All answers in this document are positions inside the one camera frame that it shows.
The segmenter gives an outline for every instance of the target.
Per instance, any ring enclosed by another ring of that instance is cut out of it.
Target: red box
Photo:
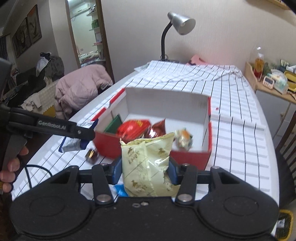
[[[166,133],[186,128],[193,135],[193,145],[189,151],[180,151],[174,142],[170,156],[179,164],[188,163],[204,170],[212,152],[210,110],[210,97],[205,95],[125,88],[111,99],[108,108],[102,109],[93,118],[98,118],[93,142],[101,155],[117,158],[121,155],[120,137],[104,132],[114,117],[119,114],[122,121],[148,119],[152,124],[165,118]]]

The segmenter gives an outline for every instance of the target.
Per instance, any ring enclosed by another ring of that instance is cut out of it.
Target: black lamp neck
[[[169,22],[169,24],[165,27],[163,34],[161,36],[161,60],[162,61],[165,60],[165,36],[172,25],[173,24]]]

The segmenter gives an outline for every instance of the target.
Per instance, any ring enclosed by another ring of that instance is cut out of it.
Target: cabinet door
[[[289,102],[259,90],[256,91],[256,96],[264,112],[271,136],[273,137],[281,125]]]

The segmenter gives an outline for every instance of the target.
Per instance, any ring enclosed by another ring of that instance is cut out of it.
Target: yellow snack package
[[[127,144],[120,140],[123,183],[129,196],[176,196],[180,186],[166,174],[173,141],[174,133]]]

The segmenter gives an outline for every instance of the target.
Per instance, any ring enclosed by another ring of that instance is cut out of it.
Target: human hand
[[[23,147],[23,149],[19,152],[19,155],[24,156],[29,153],[28,148]],[[7,164],[7,171],[0,172],[0,181],[4,182],[3,191],[8,193],[11,192],[12,186],[11,182],[15,180],[15,172],[20,168],[20,160],[18,158],[14,158],[10,160]]]

